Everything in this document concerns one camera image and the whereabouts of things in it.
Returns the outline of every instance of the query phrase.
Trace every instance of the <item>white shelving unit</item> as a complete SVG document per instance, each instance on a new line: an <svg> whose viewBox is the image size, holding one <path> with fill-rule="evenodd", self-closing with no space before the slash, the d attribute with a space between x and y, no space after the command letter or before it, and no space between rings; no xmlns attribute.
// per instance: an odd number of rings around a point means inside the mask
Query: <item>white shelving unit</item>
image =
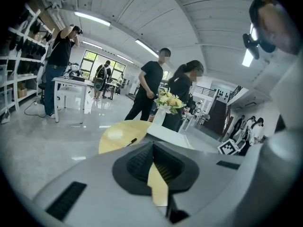
<svg viewBox="0 0 303 227"><path fill-rule="evenodd" d="M36 41L36 40L34 40L34 39L32 39L28 36L29 29L30 29L31 25L33 24L33 22L36 19L38 19L38 15L40 14L40 10L38 10L36 13L34 13L33 10L27 4L25 4L25 8L29 10L29 13L33 17L32 20L28 23L26 31L24 33L22 33L21 31L18 31L14 28L11 28L11 27L8 28L8 30L12 33L15 33L15 34L23 37L24 41L27 39L31 42L36 43L39 46L44 47L47 51L48 45L42 44L42 43L40 43L40 42L38 42L38 41ZM54 29L51 31L45 24L42 23L42 21L40 19L38 19L38 21L41 23L42 27L46 31L48 31L51 34L53 33ZM36 95L38 95L38 84L36 83L36 89L27 89L27 95L22 97L22 98L18 98L18 93L17 93L17 91L18 91L18 82L37 78L37 76L34 76L34 75L33 76L24 76L24 77L18 75L17 70L18 70L18 66L19 66L20 61L44 62L45 56L46 56L46 53L45 53L44 56L41 58L41 60L34 60L34 59L29 59L29 58L22 58L21 53L22 52L19 51L19 52L17 52L17 55L15 55L15 56L0 56L0 60L6 60L6 65L7 65L9 60L16 61L15 62L15 69L14 69L14 73L13 73L14 78L11 79L11 80L6 81L5 83L3 83L3 85L0 85L0 87L3 87L5 85L13 84L14 102L9 103L9 108L15 106L17 111L19 110L19 102L20 101L22 101L23 99L25 99L25 98L27 98L27 97L35 94L35 93L36 93ZM2 115L4 112L5 112L5 108L0 109L0 115Z"/></svg>

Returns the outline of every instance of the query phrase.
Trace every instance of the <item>shoe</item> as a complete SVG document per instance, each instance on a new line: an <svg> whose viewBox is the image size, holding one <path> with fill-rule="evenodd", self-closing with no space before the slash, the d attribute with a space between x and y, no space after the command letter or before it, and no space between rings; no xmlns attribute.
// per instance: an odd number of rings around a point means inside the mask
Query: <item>shoe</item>
<svg viewBox="0 0 303 227"><path fill-rule="evenodd" d="M55 119L56 118L56 116L55 116L55 114L51 114L51 115L47 115L48 117L50 117L51 119Z"/></svg>

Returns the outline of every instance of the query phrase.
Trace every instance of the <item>pen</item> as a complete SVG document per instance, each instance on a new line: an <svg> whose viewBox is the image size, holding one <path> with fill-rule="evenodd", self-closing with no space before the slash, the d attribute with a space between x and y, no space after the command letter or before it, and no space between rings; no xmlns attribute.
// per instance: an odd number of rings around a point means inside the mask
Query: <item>pen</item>
<svg viewBox="0 0 303 227"><path fill-rule="evenodd" d="M130 145L133 144L136 140L137 140L137 138L134 138L131 142L129 142L126 146L123 146L123 147L128 147L128 146L130 146Z"/></svg>

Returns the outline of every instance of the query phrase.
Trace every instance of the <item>white vase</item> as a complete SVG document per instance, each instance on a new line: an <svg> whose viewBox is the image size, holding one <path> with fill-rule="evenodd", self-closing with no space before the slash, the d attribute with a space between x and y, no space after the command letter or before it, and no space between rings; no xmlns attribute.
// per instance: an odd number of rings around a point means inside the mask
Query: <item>white vase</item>
<svg viewBox="0 0 303 227"><path fill-rule="evenodd" d="M166 112L164 112L164 110L158 109L152 123L155 123L155 124L158 124L158 125L162 126L163 121L165 119L165 115L166 115Z"/></svg>

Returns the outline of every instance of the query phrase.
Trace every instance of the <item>yellow tabletop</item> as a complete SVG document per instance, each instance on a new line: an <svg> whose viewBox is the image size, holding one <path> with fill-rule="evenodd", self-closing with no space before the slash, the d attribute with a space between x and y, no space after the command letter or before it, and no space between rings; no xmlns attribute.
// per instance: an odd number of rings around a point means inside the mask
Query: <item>yellow tabletop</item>
<svg viewBox="0 0 303 227"><path fill-rule="evenodd" d="M151 122L141 120L127 120L116 123L102 135L99 143L99 154L120 149L134 138L137 138L137 141L131 146L140 143L150 125ZM152 189L152 200L155 205L167 206L168 187L154 163L151 166L147 184Z"/></svg>

